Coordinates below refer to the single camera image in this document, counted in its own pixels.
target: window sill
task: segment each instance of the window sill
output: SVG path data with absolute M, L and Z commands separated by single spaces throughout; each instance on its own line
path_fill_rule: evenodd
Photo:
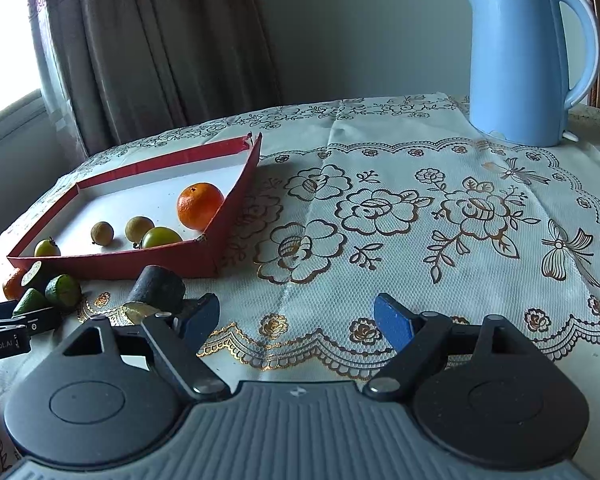
M 0 112 L 0 141 L 38 115 L 46 113 L 40 89 L 18 99 Z

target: tablecloth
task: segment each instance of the tablecloth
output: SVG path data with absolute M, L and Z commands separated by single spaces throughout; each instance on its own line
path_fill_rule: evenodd
M 239 380 L 367 381 L 395 352 L 373 320 L 388 292 L 457 323 L 507 316 L 585 394 L 576 462 L 600 479 L 600 110 L 579 105 L 580 140 L 532 148 L 486 139 L 468 101 L 445 94 L 269 108 L 179 128 L 100 153 L 0 238 L 5 254 L 76 180 L 252 132 L 261 160 L 214 292 L 217 330 L 199 354 Z M 0 362 L 0 471 L 16 460 L 1 409 L 14 385 L 79 320 L 126 324 L 132 282 L 86 282 L 77 319 Z

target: ribbed gray panel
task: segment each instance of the ribbed gray panel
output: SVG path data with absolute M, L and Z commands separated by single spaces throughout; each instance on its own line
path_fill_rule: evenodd
M 156 452 L 102 472 L 62 472 L 26 461 L 12 480 L 585 480 L 571 463 L 495 472 L 461 462 L 420 436 L 399 404 L 353 383 L 244 383 L 201 404 Z

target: kettle handle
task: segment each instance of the kettle handle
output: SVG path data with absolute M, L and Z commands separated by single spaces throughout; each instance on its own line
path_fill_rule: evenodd
M 558 0 L 566 3 L 582 23 L 586 40 L 586 65 L 579 81 L 571 88 L 564 100 L 564 110 L 580 102 L 589 91 L 600 70 L 600 25 L 589 0 Z

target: metal screw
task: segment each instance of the metal screw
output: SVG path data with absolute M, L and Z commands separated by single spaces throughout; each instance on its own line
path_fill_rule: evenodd
M 374 394 L 390 394 L 400 389 L 400 383 L 393 377 L 378 377 L 371 379 L 369 388 Z
M 225 386 L 219 379 L 203 379 L 193 385 L 193 391 L 200 395 L 219 394 Z

